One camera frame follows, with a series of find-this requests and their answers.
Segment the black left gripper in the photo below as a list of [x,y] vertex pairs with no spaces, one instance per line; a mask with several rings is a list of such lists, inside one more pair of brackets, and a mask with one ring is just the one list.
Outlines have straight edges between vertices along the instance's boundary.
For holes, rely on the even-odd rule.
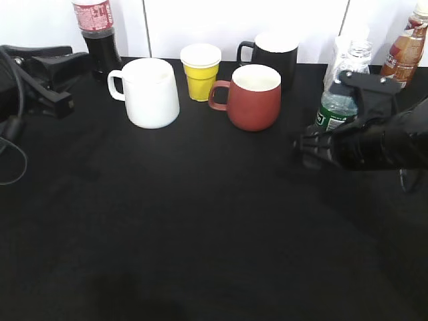
[[[91,71],[91,56],[86,52],[73,53],[70,46],[19,47],[2,45],[11,56],[26,59],[26,72],[41,80],[47,88],[71,88]],[[1,54],[1,120],[18,113],[16,80],[4,55]],[[74,112],[74,101],[68,92],[54,92],[43,87],[28,89],[28,113],[63,119]]]

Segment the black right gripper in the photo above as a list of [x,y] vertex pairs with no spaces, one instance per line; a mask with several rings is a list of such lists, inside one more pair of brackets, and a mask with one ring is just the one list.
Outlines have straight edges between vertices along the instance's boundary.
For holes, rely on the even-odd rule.
[[407,167],[405,115],[398,111],[396,95],[401,85],[376,74],[342,71],[358,106],[358,118],[327,132],[310,125],[293,141],[307,169],[338,165],[348,171],[383,171]]

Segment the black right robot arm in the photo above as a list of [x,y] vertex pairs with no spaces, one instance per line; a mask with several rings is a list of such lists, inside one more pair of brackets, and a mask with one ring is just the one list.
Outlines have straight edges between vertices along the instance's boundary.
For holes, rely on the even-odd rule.
[[348,171],[398,170],[404,192],[427,170],[427,99],[399,111],[400,84],[384,76],[342,71],[333,90],[354,98],[358,112],[334,130],[307,127],[294,147]]

